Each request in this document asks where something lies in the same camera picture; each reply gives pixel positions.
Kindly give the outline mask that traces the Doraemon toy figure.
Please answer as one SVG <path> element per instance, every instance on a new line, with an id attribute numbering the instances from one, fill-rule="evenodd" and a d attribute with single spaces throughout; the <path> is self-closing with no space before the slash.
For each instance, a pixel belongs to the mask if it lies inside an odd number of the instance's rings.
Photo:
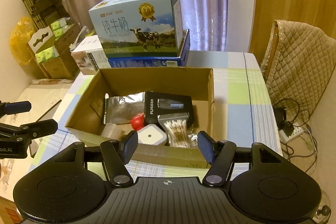
<path id="1" fill-rule="evenodd" d="M 130 124 L 132 129 L 135 131 L 139 131 L 140 129 L 145 127 L 145 115 L 144 113 L 138 114 L 131 118 Z"/>

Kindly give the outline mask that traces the white square night light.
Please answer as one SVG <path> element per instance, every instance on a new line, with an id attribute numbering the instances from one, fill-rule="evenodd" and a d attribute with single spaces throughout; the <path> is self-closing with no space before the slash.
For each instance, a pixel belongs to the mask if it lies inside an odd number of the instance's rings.
<path id="1" fill-rule="evenodd" d="M 156 124 L 149 124 L 138 132 L 138 142 L 145 145 L 165 145 L 167 135 Z"/>

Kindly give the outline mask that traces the cotton swab bag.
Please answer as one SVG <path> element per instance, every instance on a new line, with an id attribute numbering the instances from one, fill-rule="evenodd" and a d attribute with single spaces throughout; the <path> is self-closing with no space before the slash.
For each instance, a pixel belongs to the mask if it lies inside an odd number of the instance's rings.
<path id="1" fill-rule="evenodd" d="M 158 122 L 167 134 L 169 146 L 177 148 L 190 148 L 187 139 L 187 113 L 173 113 L 158 116 Z"/>

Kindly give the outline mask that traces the black product box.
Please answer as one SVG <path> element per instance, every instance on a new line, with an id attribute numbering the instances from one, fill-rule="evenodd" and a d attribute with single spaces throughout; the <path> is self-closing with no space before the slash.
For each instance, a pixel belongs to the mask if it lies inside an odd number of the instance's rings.
<path id="1" fill-rule="evenodd" d="M 173 113 L 187 113 L 187 127 L 194 124 L 193 102 L 190 96 L 145 92 L 145 125 L 158 124 L 158 116 Z"/>

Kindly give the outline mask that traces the brown cardboard box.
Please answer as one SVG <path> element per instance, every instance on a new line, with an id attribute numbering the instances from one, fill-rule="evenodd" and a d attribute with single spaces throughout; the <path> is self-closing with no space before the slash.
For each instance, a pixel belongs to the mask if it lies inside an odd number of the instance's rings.
<path id="1" fill-rule="evenodd" d="M 100 70 L 84 90 L 66 128 L 87 145 L 100 144 L 107 118 L 104 116 L 104 98 L 128 96 L 140 92 L 155 92 L 155 98 L 147 99 L 142 113 L 145 124 L 156 124 L 159 115 L 178 111 L 174 95 L 188 96 L 191 107 L 187 127 L 193 132 L 213 134 L 214 73 L 211 68 L 147 67 L 115 68 Z"/>

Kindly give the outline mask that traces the silver foil bag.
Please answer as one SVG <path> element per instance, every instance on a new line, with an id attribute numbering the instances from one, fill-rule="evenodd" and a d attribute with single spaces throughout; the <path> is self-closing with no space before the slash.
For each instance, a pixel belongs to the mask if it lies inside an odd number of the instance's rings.
<path id="1" fill-rule="evenodd" d="M 130 120 L 143 114 L 145 110 L 145 93 L 129 94 L 127 96 L 110 96 L 105 94 L 104 115 L 102 122 L 104 125 L 127 124 Z"/>

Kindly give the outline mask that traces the checked tablecloth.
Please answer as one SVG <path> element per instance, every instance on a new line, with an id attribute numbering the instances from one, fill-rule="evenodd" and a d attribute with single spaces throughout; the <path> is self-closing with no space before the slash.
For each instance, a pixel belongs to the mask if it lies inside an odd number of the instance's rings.
<path id="1" fill-rule="evenodd" d="M 191 51 L 187 65 L 213 69 L 216 132 L 240 147 L 258 141 L 282 153 L 272 104 L 252 53 Z M 43 138 L 30 170 L 77 141 L 65 124 L 91 80 L 92 76 L 78 75 L 52 117 L 58 131 Z"/>

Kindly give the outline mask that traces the cardboard box with tissue packs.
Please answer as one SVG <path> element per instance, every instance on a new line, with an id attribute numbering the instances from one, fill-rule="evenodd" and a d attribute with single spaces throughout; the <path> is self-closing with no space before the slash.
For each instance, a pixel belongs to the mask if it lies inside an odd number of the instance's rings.
<path id="1" fill-rule="evenodd" d="M 77 24 L 53 31 L 50 27 L 38 30 L 28 42 L 32 57 L 48 79 L 74 80 L 79 73 L 71 56 L 70 45 L 79 34 Z"/>

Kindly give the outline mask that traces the yellow plastic bag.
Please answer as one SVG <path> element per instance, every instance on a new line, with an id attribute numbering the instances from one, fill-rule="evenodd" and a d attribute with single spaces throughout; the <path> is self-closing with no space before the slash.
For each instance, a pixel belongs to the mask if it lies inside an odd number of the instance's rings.
<path id="1" fill-rule="evenodd" d="M 29 41 L 35 32 L 37 32 L 35 24 L 27 16 L 23 16 L 11 32 L 9 42 L 11 54 L 21 66 L 28 65 L 32 59 Z"/>

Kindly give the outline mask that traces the white power strip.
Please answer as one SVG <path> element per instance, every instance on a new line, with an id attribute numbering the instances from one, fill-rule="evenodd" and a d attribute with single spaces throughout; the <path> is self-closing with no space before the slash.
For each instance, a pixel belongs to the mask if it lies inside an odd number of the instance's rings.
<path id="1" fill-rule="evenodd" d="M 293 126 L 293 128 L 290 129 L 283 128 L 279 130 L 278 133 L 280 137 L 280 142 L 287 144 L 288 142 L 300 137 L 303 133 L 307 133 L 307 130 L 305 130 L 301 126 Z"/>

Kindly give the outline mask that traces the white appliance box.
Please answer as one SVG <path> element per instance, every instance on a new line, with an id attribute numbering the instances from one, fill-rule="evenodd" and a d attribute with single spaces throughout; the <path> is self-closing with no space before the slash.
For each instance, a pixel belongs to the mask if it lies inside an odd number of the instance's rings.
<path id="1" fill-rule="evenodd" d="M 95 75 L 100 69 L 111 68 L 97 35 L 85 37 L 71 55 L 84 75 Z"/>

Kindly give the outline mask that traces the quilted beige chair cover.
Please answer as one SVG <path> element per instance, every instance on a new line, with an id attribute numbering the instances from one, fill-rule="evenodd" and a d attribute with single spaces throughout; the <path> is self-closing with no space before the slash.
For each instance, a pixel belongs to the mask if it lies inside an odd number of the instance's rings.
<path id="1" fill-rule="evenodd" d="M 335 69 L 335 39 L 307 23 L 275 20 L 260 69 L 272 103 L 293 99 L 313 113 Z"/>

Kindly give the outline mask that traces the milk carton box with cow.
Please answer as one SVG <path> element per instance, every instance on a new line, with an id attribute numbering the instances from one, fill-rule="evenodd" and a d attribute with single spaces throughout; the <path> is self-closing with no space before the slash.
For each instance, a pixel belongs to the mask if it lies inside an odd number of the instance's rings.
<path id="1" fill-rule="evenodd" d="M 108 58 L 177 57 L 181 51 L 180 0 L 103 0 L 89 16 Z"/>

